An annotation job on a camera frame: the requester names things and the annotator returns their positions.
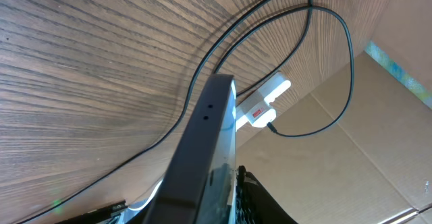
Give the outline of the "smartphone with light screen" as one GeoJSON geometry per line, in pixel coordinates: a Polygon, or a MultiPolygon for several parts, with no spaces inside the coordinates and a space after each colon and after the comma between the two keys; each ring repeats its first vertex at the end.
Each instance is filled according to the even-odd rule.
{"type": "Polygon", "coordinates": [[[236,167],[236,85],[209,77],[144,222],[229,223],[236,167]]]}

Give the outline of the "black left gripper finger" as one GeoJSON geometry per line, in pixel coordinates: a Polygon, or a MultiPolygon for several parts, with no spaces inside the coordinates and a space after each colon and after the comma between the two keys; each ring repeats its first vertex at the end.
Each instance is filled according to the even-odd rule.
{"type": "Polygon", "coordinates": [[[297,224],[243,165],[237,174],[236,223],[297,224]]]}

